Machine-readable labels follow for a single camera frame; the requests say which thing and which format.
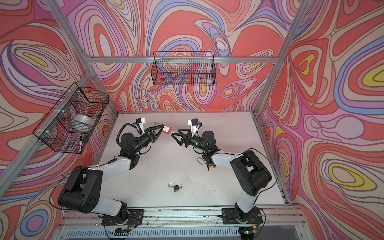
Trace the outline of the red padlock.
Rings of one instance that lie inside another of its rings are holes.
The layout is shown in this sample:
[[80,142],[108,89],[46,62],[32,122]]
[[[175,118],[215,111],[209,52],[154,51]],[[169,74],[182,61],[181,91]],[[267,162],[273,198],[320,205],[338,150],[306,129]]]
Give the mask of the red padlock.
[[[160,123],[157,123],[157,122],[154,122],[156,126],[159,126],[159,125],[162,125]],[[167,135],[169,135],[172,131],[172,128],[167,126],[167,125],[164,125],[163,129],[162,129],[162,132],[163,133],[166,133]]]
[[206,165],[208,168],[210,168],[210,165],[207,164],[207,162],[201,157],[197,157],[197,162],[201,165]]

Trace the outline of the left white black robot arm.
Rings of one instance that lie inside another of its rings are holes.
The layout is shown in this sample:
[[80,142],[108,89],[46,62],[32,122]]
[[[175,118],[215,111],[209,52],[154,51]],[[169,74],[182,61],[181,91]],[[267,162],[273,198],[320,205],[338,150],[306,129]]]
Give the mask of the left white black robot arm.
[[59,206],[84,214],[109,216],[120,224],[129,218],[126,203],[102,196],[102,184],[115,175],[134,169],[142,154],[141,150],[155,143],[165,126],[156,125],[140,130],[139,137],[132,133],[123,134],[126,126],[128,124],[121,127],[116,138],[120,154],[100,166],[75,168],[58,197]]

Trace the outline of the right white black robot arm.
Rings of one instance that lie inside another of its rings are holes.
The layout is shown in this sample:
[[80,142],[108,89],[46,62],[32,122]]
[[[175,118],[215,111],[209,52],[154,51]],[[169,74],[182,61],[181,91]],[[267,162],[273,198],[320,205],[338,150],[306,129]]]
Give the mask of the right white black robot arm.
[[201,158],[207,167],[232,169],[242,188],[235,209],[241,214],[248,214],[254,209],[259,191],[267,187],[272,174],[252,150],[241,154],[224,153],[217,147],[212,131],[205,131],[198,136],[193,135],[191,130],[180,129],[172,133],[172,137],[181,147],[191,146],[201,150]]

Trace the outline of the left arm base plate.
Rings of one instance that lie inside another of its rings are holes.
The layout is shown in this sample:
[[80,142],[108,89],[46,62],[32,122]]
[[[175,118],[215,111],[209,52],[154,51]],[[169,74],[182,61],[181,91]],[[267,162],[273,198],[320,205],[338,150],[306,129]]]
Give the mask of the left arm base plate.
[[137,227],[143,222],[144,209],[128,209],[126,213],[118,213],[116,216],[99,215],[103,226],[128,226]]

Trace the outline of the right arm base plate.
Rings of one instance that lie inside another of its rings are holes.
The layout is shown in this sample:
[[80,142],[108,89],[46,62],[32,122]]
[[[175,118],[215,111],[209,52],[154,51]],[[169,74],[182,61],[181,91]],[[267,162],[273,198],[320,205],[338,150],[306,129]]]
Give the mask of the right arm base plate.
[[258,226],[263,223],[261,209],[256,207],[248,213],[243,213],[240,208],[223,208],[218,217],[223,220],[225,225],[253,224]]

